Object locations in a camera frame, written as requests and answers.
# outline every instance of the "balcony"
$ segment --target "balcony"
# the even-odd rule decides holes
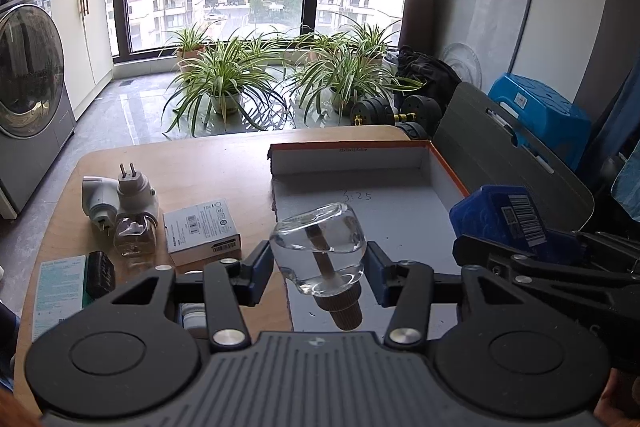
[[[181,13],[185,13],[187,11],[186,6],[175,6],[173,8],[165,8],[165,15],[180,15]]]

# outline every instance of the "cabinet door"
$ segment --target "cabinet door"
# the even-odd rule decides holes
[[[51,0],[51,17],[62,41],[66,92],[77,118],[76,109],[95,86],[84,39],[80,0]]]
[[[97,84],[104,75],[113,70],[109,28],[107,26],[107,6],[104,0],[84,0],[84,31],[89,61]]]

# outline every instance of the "clear glass perfume bottle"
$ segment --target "clear glass perfume bottle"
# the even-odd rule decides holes
[[[156,252],[156,222],[146,214],[122,216],[116,221],[113,246],[124,257],[143,257]]]
[[[283,219],[270,237],[280,271],[300,293],[331,296],[344,292],[363,274],[367,243],[353,209],[332,203]]]

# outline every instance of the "spider plant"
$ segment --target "spider plant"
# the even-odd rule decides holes
[[[169,31],[171,37],[164,44],[164,47],[160,51],[162,52],[169,44],[175,44],[175,56],[178,57],[178,66],[180,71],[188,70],[188,66],[184,63],[188,58],[196,58],[198,54],[210,43],[210,39],[207,36],[207,30],[210,25],[200,26],[194,24],[190,28],[181,28],[179,30]]]
[[[209,124],[213,110],[222,116],[225,128],[228,115],[239,111],[252,127],[264,130],[255,114],[250,115],[242,107],[241,97],[246,96],[256,107],[266,107],[268,111],[272,111],[273,103],[286,108],[286,100],[271,86],[274,78],[262,68],[269,57],[269,52],[252,50],[243,39],[235,36],[208,46],[197,58],[186,60],[189,70],[181,71],[172,80],[170,86],[175,86],[175,92],[162,110],[164,114],[172,103],[177,104],[167,132],[175,126],[179,128],[180,120],[186,117],[191,135],[195,136],[198,111],[204,107],[204,128]]]
[[[389,33],[388,30],[398,21],[393,21],[385,27],[380,27],[378,24],[362,23],[352,19],[348,15],[342,14],[351,21],[348,25],[349,30],[346,35],[352,40],[352,47],[354,49],[362,48],[363,53],[367,58],[371,60],[382,59],[386,51],[388,51],[389,44],[391,44],[392,35],[398,33],[400,30]]]
[[[296,67],[303,66],[309,61],[331,55],[341,44],[348,42],[346,32],[325,35],[319,32],[302,33],[292,40],[296,51],[302,52],[293,62]]]
[[[389,98],[392,91],[411,91],[422,85],[416,80],[394,77],[386,66],[370,59],[364,44],[354,50],[350,41],[343,40],[330,51],[317,51],[318,58],[296,70],[289,81],[289,87],[300,92],[305,121],[312,107],[322,115],[321,97],[326,89],[331,90],[332,105],[341,118],[364,96]]]

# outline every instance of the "glass bottle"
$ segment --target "glass bottle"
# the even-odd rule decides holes
[[[116,221],[113,246],[123,257],[143,257],[156,252],[156,222],[146,214],[122,216]]]

